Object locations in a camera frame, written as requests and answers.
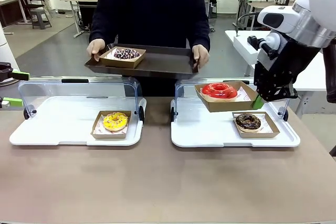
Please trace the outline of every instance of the brown tray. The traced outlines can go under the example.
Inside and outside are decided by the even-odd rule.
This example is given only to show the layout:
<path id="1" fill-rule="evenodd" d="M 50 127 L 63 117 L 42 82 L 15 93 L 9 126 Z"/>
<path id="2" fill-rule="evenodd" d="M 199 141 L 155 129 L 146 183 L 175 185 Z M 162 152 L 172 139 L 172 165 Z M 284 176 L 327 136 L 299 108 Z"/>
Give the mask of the brown tray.
<path id="1" fill-rule="evenodd" d="M 135 69 L 108 67 L 101 62 L 96 62 L 94 59 L 86 62 L 85 66 L 96 73 L 121 74 L 133 77 L 171 78 L 176 80 L 190 79 L 198 73 L 198 68 L 193 68 L 194 56 L 190 49 L 126 44 L 110 44 L 108 48 L 115 46 L 145 49 L 146 54 Z"/>

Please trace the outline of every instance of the red donut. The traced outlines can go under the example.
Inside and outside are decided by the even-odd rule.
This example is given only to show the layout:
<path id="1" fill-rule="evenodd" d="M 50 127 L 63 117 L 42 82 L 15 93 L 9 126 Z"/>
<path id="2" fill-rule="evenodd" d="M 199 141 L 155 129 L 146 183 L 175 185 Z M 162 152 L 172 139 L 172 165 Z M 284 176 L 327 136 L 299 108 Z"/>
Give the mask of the red donut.
<path id="1" fill-rule="evenodd" d="M 211 102 L 233 102 L 238 93 L 232 86 L 225 83 L 211 83 L 202 88 L 202 96 Z"/>

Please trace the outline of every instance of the donut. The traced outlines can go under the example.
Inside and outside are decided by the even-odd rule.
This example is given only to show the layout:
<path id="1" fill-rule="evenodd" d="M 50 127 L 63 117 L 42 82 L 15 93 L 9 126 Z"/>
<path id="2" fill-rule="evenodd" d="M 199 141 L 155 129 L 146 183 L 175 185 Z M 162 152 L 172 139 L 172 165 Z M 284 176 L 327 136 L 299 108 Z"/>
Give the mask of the donut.
<path id="1" fill-rule="evenodd" d="M 140 54 L 134 49 L 116 49 L 114 57 L 121 60 L 129 60 L 139 57 Z"/>
<path id="2" fill-rule="evenodd" d="M 120 131 L 127 126 L 128 116 L 121 112 L 113 112 L 104 117 L 103 125 L 108 131 Z"/>
<path id="3" fill-rule="evenodd" d="M 234 102 L 237 90 L 225 83 L 211 83 L 201 90 L 201 95 L 209 102 Z"/>
<path id="4" fill-rule="evenodd" d="M 261 120 L 255 115 L 241 114 L 236 118 L 238 128 L 247 133 L 255 133 L 261 128 Z"/>

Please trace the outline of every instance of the white tray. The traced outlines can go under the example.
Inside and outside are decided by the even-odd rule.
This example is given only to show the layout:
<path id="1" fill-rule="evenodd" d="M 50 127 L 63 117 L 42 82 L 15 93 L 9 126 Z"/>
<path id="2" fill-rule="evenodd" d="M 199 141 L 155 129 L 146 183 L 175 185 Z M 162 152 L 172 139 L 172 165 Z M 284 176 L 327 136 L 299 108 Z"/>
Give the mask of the white tray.
<path id="1" fill-rule="evenodd" d="M 171 102 L 175 110 L 175 100 Z M 279 118 L 272 103 L 261 110 L 269 114 L 280 134 L 275 138 L 241 138 L 232 112 L 210 113 L 199 98 L 178 98 L 175 122 L 171 123 L 172 142 L 179 147 L 296 147 L 300 137 Z"/>
<path id="2" fill-rule="evenodd" d="M 146 99 L 139 106 L 145 110 Z M 101 110 L 132 111 L 126 138 L 96 140 L 92 126 Z M 140 140 L 143 122 L 134 114 L 135 98 L 92 99 L 87 97 L 51 97 L 37 109 L 33 118 L 25 120 L 9 140 L 13 145 L 105 145 L 129 146 Z"/>

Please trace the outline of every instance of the black pants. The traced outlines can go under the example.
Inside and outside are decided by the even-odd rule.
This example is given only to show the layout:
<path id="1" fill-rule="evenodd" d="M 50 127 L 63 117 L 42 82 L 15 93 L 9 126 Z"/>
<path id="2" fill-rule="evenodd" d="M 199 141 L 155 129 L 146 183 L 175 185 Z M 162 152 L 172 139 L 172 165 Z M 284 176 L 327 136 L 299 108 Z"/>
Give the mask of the black pants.
<path id="1" fill-rule="evenodd" d="M 174 97 L 175 84 L 177 80 L 155 77 L 136 77 L 140 82 L 138 88 L 139 97 Z M 134 89 L 131 86 L 124 86 L 127 97 L 134 96 Z"/>

